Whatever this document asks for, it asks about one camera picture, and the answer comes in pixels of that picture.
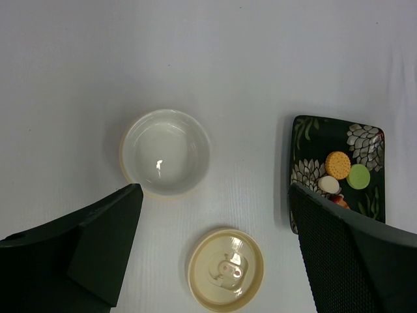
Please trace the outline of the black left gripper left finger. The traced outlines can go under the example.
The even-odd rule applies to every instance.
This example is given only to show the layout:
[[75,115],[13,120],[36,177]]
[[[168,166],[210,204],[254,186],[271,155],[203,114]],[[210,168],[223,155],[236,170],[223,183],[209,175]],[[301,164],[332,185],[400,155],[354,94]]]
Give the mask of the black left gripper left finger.
[[110,312],[141,214],[130,184],[98,202],[1,240],[2,312]]

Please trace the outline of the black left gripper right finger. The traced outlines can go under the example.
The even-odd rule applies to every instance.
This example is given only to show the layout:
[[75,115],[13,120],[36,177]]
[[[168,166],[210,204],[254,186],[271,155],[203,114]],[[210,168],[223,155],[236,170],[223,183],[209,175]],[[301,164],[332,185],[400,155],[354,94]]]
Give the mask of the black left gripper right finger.
[[416,234],[296,183],[289,208],[318,312],[416,311]]

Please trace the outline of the striped bacon food piece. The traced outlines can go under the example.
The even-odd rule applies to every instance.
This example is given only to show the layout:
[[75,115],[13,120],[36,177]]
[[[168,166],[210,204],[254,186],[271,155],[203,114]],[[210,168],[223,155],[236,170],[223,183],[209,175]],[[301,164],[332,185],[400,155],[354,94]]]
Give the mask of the striped bacon food piece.
[[341,194],[338,194],[338,195],[333,194],[329,197],[329,200],[346,209],[350,209],[349,204],[344,200],[344,197]]

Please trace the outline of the white oval food piece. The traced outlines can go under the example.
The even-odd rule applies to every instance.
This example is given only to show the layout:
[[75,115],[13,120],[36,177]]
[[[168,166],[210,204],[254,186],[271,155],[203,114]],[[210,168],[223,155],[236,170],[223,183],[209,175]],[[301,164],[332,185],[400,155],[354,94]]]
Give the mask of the white oval food piece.
[[318,186],[327,194],[337,194],[340,190],[338,180],[330,175],[321,177],[318,181]]

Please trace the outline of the green round food piece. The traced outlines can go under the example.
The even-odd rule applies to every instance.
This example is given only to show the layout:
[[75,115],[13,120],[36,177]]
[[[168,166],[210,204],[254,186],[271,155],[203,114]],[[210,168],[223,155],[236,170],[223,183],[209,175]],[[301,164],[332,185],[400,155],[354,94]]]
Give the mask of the green round food piece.
[[346,177],[349,186],[355,190],[365,189],[371,180],[371,174],[363,164],[354,164]]

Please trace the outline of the yellow round biscuit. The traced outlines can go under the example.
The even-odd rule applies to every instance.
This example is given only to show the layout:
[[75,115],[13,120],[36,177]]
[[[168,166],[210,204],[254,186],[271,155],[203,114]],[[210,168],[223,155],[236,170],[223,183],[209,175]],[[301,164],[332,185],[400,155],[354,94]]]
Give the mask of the yellow round biscuit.
[[328,175],[337,180],[342,180],[345,179],[351,171],[351,161],[345,153],[334,151],[327,156],[325,169]]

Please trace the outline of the cream round lunch box lid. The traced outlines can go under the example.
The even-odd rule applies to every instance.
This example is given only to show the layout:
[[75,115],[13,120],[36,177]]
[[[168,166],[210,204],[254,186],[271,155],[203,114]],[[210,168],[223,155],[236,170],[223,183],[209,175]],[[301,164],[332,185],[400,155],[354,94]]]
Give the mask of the cream round lunch box lid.
[[190,252],[188,286],[194,299],[212,312],[234,312],[257,294],[265,261],[257,242],[234,228],[204,234]]

